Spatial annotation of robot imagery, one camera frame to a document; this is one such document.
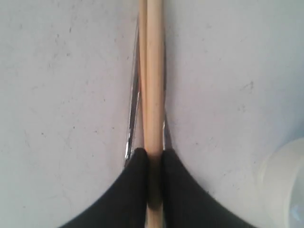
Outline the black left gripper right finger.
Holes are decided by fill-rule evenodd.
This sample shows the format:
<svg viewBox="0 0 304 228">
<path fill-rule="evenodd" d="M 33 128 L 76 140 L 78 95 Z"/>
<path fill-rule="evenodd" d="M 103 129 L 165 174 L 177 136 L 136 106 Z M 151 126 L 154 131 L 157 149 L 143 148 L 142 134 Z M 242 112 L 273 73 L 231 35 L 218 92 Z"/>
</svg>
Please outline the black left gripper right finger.
<svg viewBox="0 0 304 228">
<path fill-rule="evenodd" d="M 161 157 L 163 209 L 168 228 L 252 228 L 212 198 L 173 149 Z"/>
</svg>

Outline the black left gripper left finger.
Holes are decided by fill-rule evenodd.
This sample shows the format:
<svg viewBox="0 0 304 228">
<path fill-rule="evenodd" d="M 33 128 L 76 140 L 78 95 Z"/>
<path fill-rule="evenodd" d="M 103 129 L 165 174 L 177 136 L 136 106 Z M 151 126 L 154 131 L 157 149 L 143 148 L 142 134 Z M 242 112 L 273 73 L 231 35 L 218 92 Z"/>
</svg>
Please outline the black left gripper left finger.
<svg viewBox="0 0 304 228">
<path fill-rule="evenodd" d="M 143 228 L 147 207 L 149 159 L 137 148 L 112 186 L 63 228 Z"/>
</svg>

